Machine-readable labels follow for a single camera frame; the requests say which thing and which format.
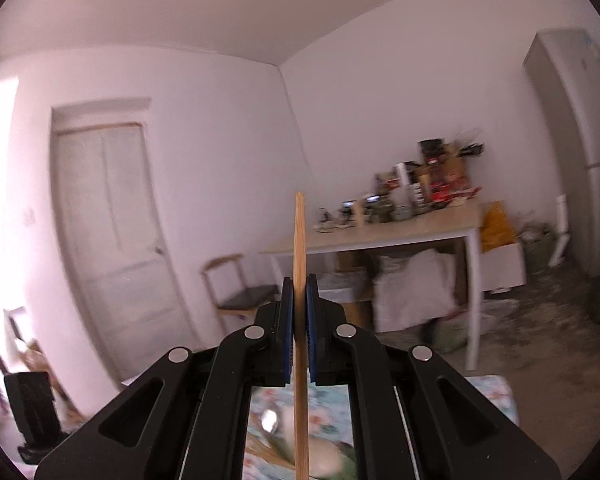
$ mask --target wooden chair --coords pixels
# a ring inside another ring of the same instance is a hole
[[[277,285],[259,285],[259,286],[248,286],[247,280],[244,277],[242,265],[240,261],[244,257],[243,254],[229,254],[228,256],[220,256],[207,262],[200,275],[205,282],[206,291],[209,294],[209,299],[213,306],[216,307],[220,314],[233,314],[233,315],[246,315],[252,313],[259,306],[267,301],[275,301],[276,295],[278,294]],[[225,264],[234,263],[235,269],[238,272],[238,277],[242,283],[242,290],[222,303],[218,302],[218,298],[211,286],[211,280],[209,279],[208,272],[218,267],[224,266]]]

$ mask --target triangular cutout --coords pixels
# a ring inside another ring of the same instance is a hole
[[[154,379],[145,384],[104,420],[98,428],[100,434],[123,446],[136,446],[162,386],[163,383],[160,379]]]
[[[449,380],[440,378],[438,388],[463,445],[472,446],[496,433],[493,423]]]

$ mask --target gray refrigerator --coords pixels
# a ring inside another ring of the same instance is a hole
[[[569,254],[600,274],[600,51],[581,28],[543,30],[524,61],[557,156],[570,221]]]

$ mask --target door frame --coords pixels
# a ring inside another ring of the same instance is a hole
[[[56,238],[58,240],[58,247],[60,249],[60,254],[62,258],[62,266],[64,269],[65,276],[67,278],[67,282],[69,283],[72,297],[74,298],[74,303],[77,307],[78,313],[80,314],[80,318],[84,323],[85,329],[87,330],[87,334],[91,339],[91,342],[96,349],[98,357],[102,361],[105,370],[109,377],[116,383],[118,389],[120,391],[123,390],[124,384],[122,381],[124,380],[112,359],[109,355],[109,351],[107,351],[107,347],[104,344],[100,333],[98,332],[96,325],[93,321],[93,317],[87,307],[87,301],[84,299],[82,290],[80,288],[80,281],[78,279],[78,272],[74,268],[74,265],[71,262],[71,257],[69,254],[69,249],[66,246],[68,241],[66,237],[66,233],[64,232],[64,227],[62,225],[62,205],[60,203],[60,198],[58,196],[58,165],[56,164],[56,156],[58,153],[58,137],[71,135],[71,134],[82,134],[87,132],[97,132],[100,130],[110,130],[112,128],[125,128],[125,127],[138,127],[140,129],[140,142],[142,145],[142,158],[144,159],[144,165],[146,168],[146,179],[147,179],[147,187],[149,193],[149,199],[151,202],[150,209],[151,214],[153,216],[154,222],[156,224],[158,235],[159,235],[159,243],[162,245],[160,247],[164,253],[161,255],[164,259],[164,262],[167,266],[167,270],[171,275],[173,280],[173,287],[178,298],[178,306],[186,320],[187,326],[191,335],[196,341],[200,341],[200,336],[198,334],[198,330],[191,319],[190,313],[187,309],[187,303],[184,300],[182,292],[180,290],[180,283],[178,281],[176,272],[173,267],[173,263],[171,261],[171,255],[166,247],[166,241],[164,239],[164,234],[162,232],[162,223],[160,222],[160,215],[158,213],[157,204],[155,203],[155,195],[154,195],[154,179],[151,168],[151,163],[149,161],[149,154],[146,145],[146,124],[140,123],[137,121],[122,121],[115,123],[103,123],[103,124],[94,124],[92,126],[80,126],[76,128],[68,128],[68,129],[59,129],[54,130],[51,128],[50,135],[50,146],[49,146],[49,179],[50,179],[50,189],[51,189],[51,202],[53,209],[53,219],[54,219],[54,227],[56,231]]]

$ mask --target white cloth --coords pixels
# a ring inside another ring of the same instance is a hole
[[[435,249],[408,259],[402,270],[374,280],[376,332],[392,332],[443,317],[456,309],[456,260]]]

